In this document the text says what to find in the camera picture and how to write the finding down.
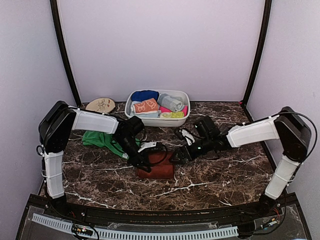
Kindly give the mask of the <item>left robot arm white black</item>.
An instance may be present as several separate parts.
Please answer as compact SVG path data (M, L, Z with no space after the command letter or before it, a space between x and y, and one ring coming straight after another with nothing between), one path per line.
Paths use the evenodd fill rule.
M138 146L136 136L145 128L137 116L119 116L89 111L57 101L38 125L39 144L36 153L42 158L42 176L47 195L53 200L51 210L60 218L67 218L70 206L62 199L63 157L74 132L87 131L108 134L128 156L129 164L147 173L151 171L148 155Z

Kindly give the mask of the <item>orange bunny pattern towel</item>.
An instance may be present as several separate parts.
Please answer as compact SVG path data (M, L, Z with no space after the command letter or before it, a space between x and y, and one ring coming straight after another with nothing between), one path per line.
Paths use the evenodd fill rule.
M159 110L159 105L154 98L144 100L140 103L135 103L131 107L131 111L135 115L154 114L154 113L157 113L158 110Z

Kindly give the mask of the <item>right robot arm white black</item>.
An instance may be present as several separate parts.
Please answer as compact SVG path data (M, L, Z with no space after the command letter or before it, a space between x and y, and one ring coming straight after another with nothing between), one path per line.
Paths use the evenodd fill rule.
M266 217L274 210L274 201L293 181L298 169L316 147L317 127L314 124L309 127L306 121L310 121L310 118L286 106L273 115L236 124L221 131L214 121L205 115L193 124L198 132L197 137L190 132L186 135L178 134L186 139L186 144L173 152L170 162L183 165L211 151L218 153L253 143L278 140L282 148L281 159L261 195L262 201L255 205L255 213L260 217Z

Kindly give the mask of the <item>brown towel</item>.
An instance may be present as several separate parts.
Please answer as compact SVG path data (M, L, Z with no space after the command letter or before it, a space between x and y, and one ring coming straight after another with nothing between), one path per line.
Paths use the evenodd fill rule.
M170 162L173 152L168 151L166 158L159 164L151 168L151 172L145 172L141 169L137 170L137 176L140 179L173 179L175 166ZM166 155L165 151L150 153L148 155L151 164L155 164L162 160Z

